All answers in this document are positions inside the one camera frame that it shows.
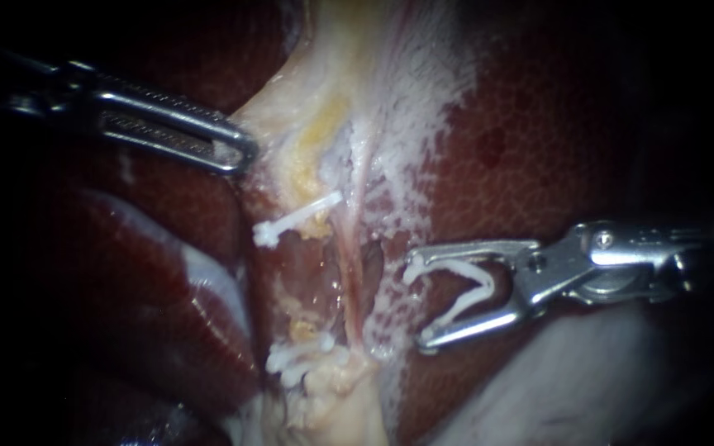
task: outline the surgical clip applier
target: surgical clip applier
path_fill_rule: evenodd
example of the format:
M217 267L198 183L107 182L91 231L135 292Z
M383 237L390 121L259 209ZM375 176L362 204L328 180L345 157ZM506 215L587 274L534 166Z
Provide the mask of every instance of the surgical clip applier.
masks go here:
M442 269L469 272L479 268L475 263L493 261L513 274L512 294L503 308L466 320L438 318L420 333L418 347L434 353L448 344L504 330L542 314L556 297L587 305L638 297L668 300L701 285L696 265L706 246L701 227L595 221L573 226L563 239L544 248L537 240L480 240L411 249L406 264L407 270L416 271L413 277L454 261L462 265ZM470 294L459 299L472 305L478 300L476 293Z

